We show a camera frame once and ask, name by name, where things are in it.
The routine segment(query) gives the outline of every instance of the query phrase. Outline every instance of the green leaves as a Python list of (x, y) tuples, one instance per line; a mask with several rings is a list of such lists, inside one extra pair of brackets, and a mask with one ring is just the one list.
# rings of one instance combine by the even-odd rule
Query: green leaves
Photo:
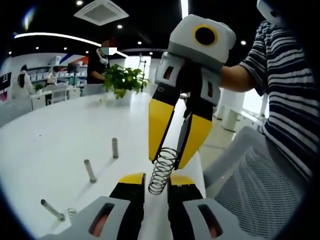
[(43, 89), (44, 88), (44, 86), (42, 86), (41, 84), (37, 84), (37, 85), (35, 85), (34, 86), (34, 90), (37, 92), (37, 91), (39, 91), (39, 90), (41, 90), (41, 89)]
[(122, 67), (114, 64), (107, 69), (102, 75), (105, 78), (105, 91), (114, 90), (117, 98), (123, 98), (126, 90), (134, 90), (137, 93), (142, 86), (147, 86), (149, 80), (144, 79), (141, 69), (132, 69), (131, 67)]

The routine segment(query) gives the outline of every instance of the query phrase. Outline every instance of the ceiling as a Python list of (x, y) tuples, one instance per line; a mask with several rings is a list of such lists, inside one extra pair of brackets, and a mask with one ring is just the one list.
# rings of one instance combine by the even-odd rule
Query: ceiling
[[(74, 17), (74, 14), (92, 0), (38, 0), (17, 6), (16, 12), (26, 13), (35, 7), (35, 14), (27, 31), (21, 19), (15, 19), (16, 34), (45, 32), (70, 35), (101, 44), (109, 37), (115, 37), (120, 52), (137, 55), (139, 49), (166, 49), (170, 33), (182, 19), (180, 0), (162, 0), (158, 4), (151, 0), (113, 0), (129, 17), (97, 26)], [(256, 29), (263, 20), (256, 9), (256, 0), (188, 0), (189, 13), (227, 24), (237, 36), (237, 42), (230, 52), (228, 65), (237, 64), (251, 48)], [(14, 39), (8, 46), (12, 56), (34, 52), (68, 52), (85, 55), (97, 47), (88, 43), (54, 36), (28, 36)]]

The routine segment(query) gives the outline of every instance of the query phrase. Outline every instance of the striped shirt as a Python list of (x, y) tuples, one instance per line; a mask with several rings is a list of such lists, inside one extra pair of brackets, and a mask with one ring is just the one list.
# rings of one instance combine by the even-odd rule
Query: striped shirt
[(320, 105), (302, 48), (288, 30), (263, 21), (240, 65), (256, 79), (257, 93), (269, 96), (263, 133), (289, 159), (312, 170), (320, 160)]

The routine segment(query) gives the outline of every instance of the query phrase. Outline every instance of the air conditioning vent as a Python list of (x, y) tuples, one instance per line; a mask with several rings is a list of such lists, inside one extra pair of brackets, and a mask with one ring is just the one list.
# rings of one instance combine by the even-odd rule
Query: air conditioning vent
[(74, 16), (95, 25), (102, 26), (127, 18), (129, 15), (110, 0), (95, 0), (84, 6)]

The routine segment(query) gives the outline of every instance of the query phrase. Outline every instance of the metal spring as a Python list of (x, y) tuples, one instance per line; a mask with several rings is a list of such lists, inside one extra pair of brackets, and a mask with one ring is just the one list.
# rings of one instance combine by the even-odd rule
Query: metal spring
[(75, 210), (74, 208), (68, 208), (67, 212), (70, 219), (70, 223), (72, 224), (72, 221), (74, 220), (74, 216), (77, 214), (77, 210)]
[(153, 195), (159, 195), (167, 185), (169, 176), (174, 169), (178, 153), (169, 147), (161, 148), (159, 155), (154, 163), (154, 169), (148, 190)]

